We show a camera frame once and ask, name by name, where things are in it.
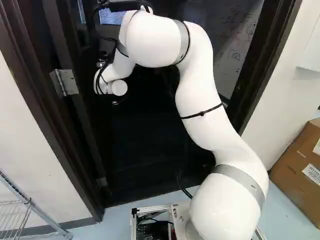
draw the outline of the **black cable tie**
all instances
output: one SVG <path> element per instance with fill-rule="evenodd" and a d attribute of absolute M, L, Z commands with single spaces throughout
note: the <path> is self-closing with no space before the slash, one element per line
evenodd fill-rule
<path fill-rule="evenodd" d="M 206 111 L 201 111 L 201 112 L 198 112 L 198 113 L 190 115 L 190 116 L 182 116 L 181 119 L 191 119 L 191 118 L 195 118 L 195 117 L 199 117 L 199 116 L 203 117 L 205 114 L 207 114 L 213 110 L 216 110 L 217 108 L 220 108 L 221 106 L 223 106 L 222 102 L 220 104 L 218 104 L 217 106 L 214 106 Z"/>

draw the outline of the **silver joint ring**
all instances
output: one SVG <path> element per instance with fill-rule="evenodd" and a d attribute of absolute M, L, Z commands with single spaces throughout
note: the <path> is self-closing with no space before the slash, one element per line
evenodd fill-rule
<path fill-rule="evenodd" d="M 179 20 L 175 20 L 175 19 L 173 19 L 173 21 L 178 26 L 179 31 L 180 31 L 180 36 L 181 36 L 180 51 L 179 51 L 177 58 L 172 63 L 173 65 L 176 65 L 176 64 L 180 63 L 188 53 L 189 46 L 190 46 L 190 34 L 189 34 L 189 30 L 184 22 L 179 21 Z"/>
<path fill-rule="evenodd" d="M 225 175 L 244 186 L 252 194 L 258 203 L 260 210 L 262 210 L 265 203 L 265 194 L 258 183 L 244 171 L 234 166 L 221 164 L 216 166 L 212 173 Z"/>

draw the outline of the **window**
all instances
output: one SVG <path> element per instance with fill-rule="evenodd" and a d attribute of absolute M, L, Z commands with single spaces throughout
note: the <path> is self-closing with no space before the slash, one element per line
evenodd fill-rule
<path fill-rule="evenodd" d="M 79 7 L 80 20 L 82 24 L 86 23 L 83 0 L 77 0 Z M 99 11 L 100 24 L 121 25 L 125 11 L 111 12 L 109 8 Z"/>

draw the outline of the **label on box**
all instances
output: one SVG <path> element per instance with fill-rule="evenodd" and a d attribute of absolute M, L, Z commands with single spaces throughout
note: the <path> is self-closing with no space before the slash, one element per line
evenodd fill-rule
<path fill-rule="evenodd" d="M 320 138 L 318 142 L 316 143 L 315 147 L 313 148 L 313 151 L 315 154 L 318 154 L 320 156 Z"/>
<path fill-rule="evenodd" d="M 315 166 L 309 163 L 302 172 L 320 186 L 320 171 Z"/>

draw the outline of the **cardboard box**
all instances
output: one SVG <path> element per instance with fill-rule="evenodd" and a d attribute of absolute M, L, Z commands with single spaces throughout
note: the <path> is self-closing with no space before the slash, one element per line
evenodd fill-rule
<path fill-rule="evenodd" d="M 320 118 L 306 124 L 271 169 L 270 179 L 320 229 Z"/>

